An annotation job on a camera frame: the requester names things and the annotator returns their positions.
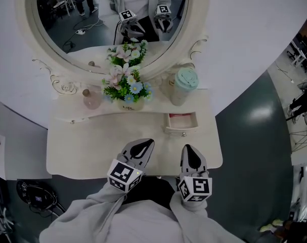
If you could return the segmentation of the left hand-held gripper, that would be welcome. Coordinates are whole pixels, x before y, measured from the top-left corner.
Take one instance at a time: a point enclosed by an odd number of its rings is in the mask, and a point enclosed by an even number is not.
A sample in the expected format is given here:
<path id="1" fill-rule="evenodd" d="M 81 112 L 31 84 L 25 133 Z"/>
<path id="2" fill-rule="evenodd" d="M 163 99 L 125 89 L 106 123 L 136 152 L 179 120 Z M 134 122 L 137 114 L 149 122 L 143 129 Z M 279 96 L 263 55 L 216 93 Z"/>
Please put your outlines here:
<path id="1" fill-rule="evenodd" d="M 154 146 L 155 142 L 150 138 L 127 143 L 108 170 L 109 184 L 125 193 L 133 189 L 145 173 Z"/>

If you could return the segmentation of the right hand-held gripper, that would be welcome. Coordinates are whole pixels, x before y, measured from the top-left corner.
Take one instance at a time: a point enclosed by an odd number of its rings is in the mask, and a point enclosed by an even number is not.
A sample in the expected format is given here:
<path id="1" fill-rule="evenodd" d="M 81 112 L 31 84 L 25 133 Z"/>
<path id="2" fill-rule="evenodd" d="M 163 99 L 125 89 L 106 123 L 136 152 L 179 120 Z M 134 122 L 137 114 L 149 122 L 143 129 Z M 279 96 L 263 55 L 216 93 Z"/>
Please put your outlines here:
<path id="1" fill-rule="evenodd" d="M 194 146 L 186 144 L 182 149 L 182 173 L 178 184 L 184 202 L 202 202 L 212 195 L 212 178 L 206 167 L 203 154 Z"/>

